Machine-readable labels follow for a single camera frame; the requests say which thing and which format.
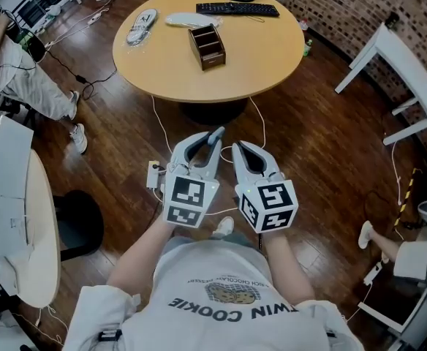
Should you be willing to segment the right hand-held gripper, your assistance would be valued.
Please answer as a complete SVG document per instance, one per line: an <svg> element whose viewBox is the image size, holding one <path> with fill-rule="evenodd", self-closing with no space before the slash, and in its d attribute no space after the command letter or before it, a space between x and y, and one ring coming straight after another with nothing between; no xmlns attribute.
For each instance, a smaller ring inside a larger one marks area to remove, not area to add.
<svg viewBox="0 0 427 351"><path fill-rule="evenodd" d="M298 211L293 183L275 158L250 142L232 147L238 210L257 234L288 228Z"/></svg>

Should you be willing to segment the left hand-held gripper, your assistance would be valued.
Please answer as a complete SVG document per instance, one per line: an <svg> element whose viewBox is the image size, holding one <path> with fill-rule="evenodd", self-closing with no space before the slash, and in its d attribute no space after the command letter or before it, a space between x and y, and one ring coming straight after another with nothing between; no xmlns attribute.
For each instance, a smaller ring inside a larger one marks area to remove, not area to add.
<svg viewBox="0 0 427 351"><path fill-rule="evenodd" d="M220 160L222 141L209 146L202 164L189 164L195 154L208 144L210 132L199 132L180 141L173 149L165 174L163 220L184 227L199 228L219 189L215 179Z"/></svg>

